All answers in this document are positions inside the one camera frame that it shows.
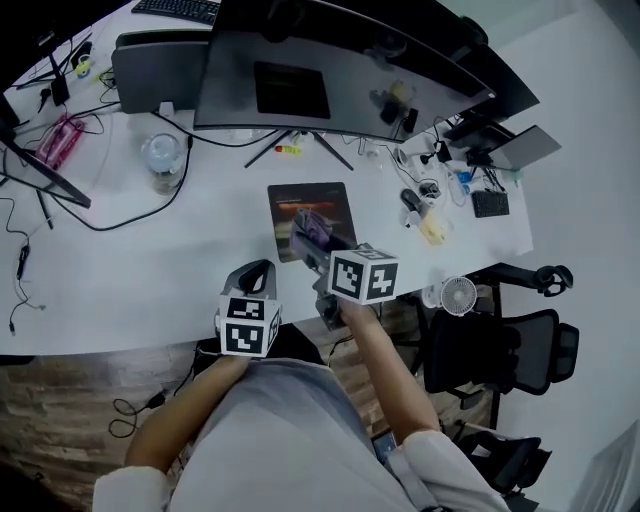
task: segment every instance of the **gray shirt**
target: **gray shirt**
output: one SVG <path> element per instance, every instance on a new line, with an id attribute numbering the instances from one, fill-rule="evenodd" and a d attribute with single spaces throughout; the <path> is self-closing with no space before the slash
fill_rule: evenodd
<path id="1" fill-rule="evenodd" d="M 264 360 L 250 364 L 213 412 L 172 496 L 161 472 L 124 468 L 98 479 L 93 510 L 415 512 L 422 505 L 407 490 L 416 482 L 427 503 L 508 510 L 443 434 L 415 433 L 396 452 L 398 478 L 376 459 L 330 369 Z"/>

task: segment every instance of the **tripod stand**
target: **tripod stand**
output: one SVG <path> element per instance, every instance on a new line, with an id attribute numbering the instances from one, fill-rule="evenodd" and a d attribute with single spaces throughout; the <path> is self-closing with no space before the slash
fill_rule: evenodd
<path id="1" fill-rule="evenodd" d="M 249 160 L 246 164 L 244 164 L 244 168 L 248 169 L 250 165 L 252 165 L 256 160 L 258 160 L 262 155 L 264 155 L 267 151 L 269 151 L 271 148 L 274 148 L 275 146 L 278 145 L 278 143 L 284 139 L 286 136 L 290 135 L 293 133 L 293 130 L 285 130 L 282 135 L 280 135 L 280 137 L 278 137 L 277 139 L 275 139 L 273 142 L 271 142 L 267 147 L 265 147 L 262 151 L 260 151 L 260 153 L 258 153 L 256 156 L 254 156 L 251 160 Z M 353 171 L 353 167 L 351 167 L 351 165 L 349 164 L 349 162 L 347 162 L 344 158 L 342 158 L 342 156 L 340 156 L 340 154 L 333 149 L 333 147 L 331 146 L 331 144 L 329 144 L 326 140 L 324 140 L 322 137 L 320 137 L 320 135 L 318 135 L 316 132 L 309 132 L 313 135 L 313 138 L 316 140 L 317 143 L 319 143 L 321 146 L 323 146 L 329 153 L 331 153 L 333 156 L 335 156 L 338 160 L 340 160 L 340 162 L 342 162 L 350 171 Z"/>

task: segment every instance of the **white sleeve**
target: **white sleeve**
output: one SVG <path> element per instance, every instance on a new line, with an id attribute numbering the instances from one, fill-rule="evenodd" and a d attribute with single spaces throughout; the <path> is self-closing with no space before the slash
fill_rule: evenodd
<path id="1" fill-rule="evenodd" d="M 98 478 L 93 512 L 161 512 L 169 504 L 169 483 L 161 471 L 127 467 Z"/>
<path id="2" fill-rule="evenodd" d="M 402 451 L 440 506 L 476 512 L 509 511 L 502 496 L 441 432 L 415 432 L 404 440 Z"/>

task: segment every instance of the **floor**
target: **floor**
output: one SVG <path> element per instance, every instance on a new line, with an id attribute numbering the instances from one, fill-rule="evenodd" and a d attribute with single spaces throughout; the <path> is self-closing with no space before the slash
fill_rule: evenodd
<path id="1" fill-rule="evenodd" d="M 397 301 L 385 305 L 383 324 L 396 339 L 413 339 L 417 330 L 413 308 Z M 346 329 L 327 332 L 319 318 L 296 325 L 320 347 L 325 361 L 334 343 L 349 334 Z M 119 417 L 113 400 L 124 398 L 139 407 L 161 390 L 172 393 L 189 370 L 194 346 L 40 357 L 27 366 L 0 368 L 0 461 L 29 477 L 43 477 L 67 503 L 90 510 L 96 478 L 120 466 L 129 443 L 107 431 Z M 330 366 L 369 434 L 384 432 L 386 421 L 353 341 L 336 347 Z M 445 425 L 457 419 L 488 425 L 489 394 L 464 412 L 450 395 L 432 399 Z"/>

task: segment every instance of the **hand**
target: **hand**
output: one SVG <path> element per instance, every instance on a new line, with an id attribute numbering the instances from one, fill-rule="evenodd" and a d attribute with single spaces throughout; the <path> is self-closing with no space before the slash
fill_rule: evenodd
<path id="1" fill-rule="evenodd" d="M 340 298 L 338 299 L 338 306 L 340 308 L 340 317 L 348 326 L 377 322 L 378 320 L 375 313 L 369 306 L 361 306 L 355 302 Z"/>

